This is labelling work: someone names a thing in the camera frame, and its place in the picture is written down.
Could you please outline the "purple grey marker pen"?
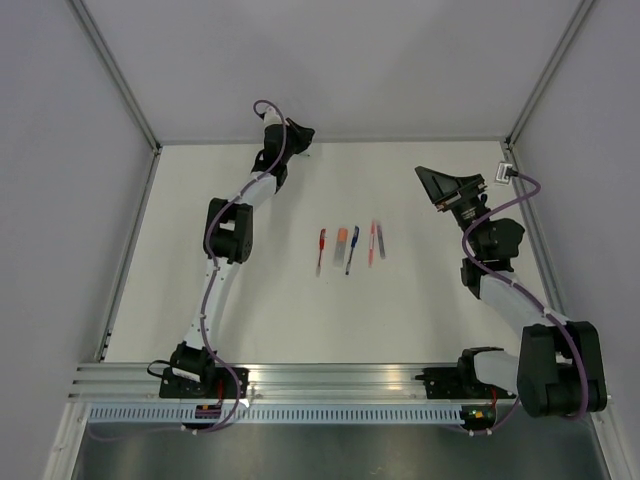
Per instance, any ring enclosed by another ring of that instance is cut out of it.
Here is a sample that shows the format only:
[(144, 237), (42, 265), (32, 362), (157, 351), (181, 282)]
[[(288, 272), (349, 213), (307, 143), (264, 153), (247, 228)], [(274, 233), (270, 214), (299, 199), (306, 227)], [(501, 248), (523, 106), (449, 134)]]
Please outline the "purple grey marker pen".
[(380, 256), (380, 259), (384, 260), (386, 259), (386, 249), (385, 249), (385, 243), (384, 243), (383, 230), (380, 223), (376, 224), (376, 234), (377, 234), (377, 240), (378, 240), (379, 256)]

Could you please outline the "blue gel pen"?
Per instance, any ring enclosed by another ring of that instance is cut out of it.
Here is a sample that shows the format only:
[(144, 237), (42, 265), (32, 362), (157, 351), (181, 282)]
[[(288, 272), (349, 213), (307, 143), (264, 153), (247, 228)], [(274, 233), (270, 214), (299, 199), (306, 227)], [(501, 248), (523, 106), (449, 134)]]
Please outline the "blue gel pen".
[(349, 276), (350, 272), (351, 272), (353, 255), (354, 255), (354, 251), (356, 249), (357, 243), (358, 243), (359, 233), (360, 233), (360, 228), (359, 228), (358, 225), (355, 225), (354, 229), (353, 229), (353, 234), (352, 234), (352, 237), (351, 237), (347, 263), (346, 263), (346, 266), (345, 266), (345, 275), (346, 276)]

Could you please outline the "orange highlighter pen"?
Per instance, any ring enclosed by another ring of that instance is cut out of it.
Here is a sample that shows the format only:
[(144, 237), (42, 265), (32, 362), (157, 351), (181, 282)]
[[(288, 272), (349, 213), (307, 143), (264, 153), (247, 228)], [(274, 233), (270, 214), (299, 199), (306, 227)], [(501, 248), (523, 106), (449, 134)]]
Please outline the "orange highlighter pen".
[(348, 237), (349, 230), (346, 227), (340, 227), (337, 231), (333, 254), (333, 265), (336, 268), (341, 268), (344, 264)]

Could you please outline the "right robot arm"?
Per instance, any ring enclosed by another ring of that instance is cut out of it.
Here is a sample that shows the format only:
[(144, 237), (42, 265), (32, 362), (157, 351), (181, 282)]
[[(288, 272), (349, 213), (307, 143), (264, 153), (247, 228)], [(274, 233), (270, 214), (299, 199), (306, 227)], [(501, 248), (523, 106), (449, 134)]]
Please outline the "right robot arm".
[(604, 410), (608, 392), (596, 327), (545, 305), (512, 265), (526, 230), (500, 214), (537, 195), (540, 184), (525, 176), (531, 191), (490, 208), (480, 174), (453, 176), (423, 166), (415, 173), (435, 209), (451, 213), (462, 231), (463, 286), (520, 336), (516, 355), (497, 346), (465, 349), (451, 377), (454, 389), (470, 398), (490, 390), (514, 395), (534, 418), (573, 419)]

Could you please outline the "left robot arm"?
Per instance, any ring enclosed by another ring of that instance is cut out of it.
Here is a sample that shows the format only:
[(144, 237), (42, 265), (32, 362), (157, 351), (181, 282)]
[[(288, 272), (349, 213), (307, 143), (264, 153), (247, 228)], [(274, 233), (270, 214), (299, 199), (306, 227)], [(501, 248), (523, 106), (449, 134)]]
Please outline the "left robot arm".
[(183, 340), (158, 363), (162, 399), (244, 399), (249, 370), (219, 358), (217, 342), (231, 286), (253, 249), (254, 213), (275, 196), (288, 176), (288, 162), (312, 144), (315, 130), (292, 119), (266, 121), (263, 147), (245, 185), (230, 199), (209, 202), (203, 250), (206, 272), (200, 306)]

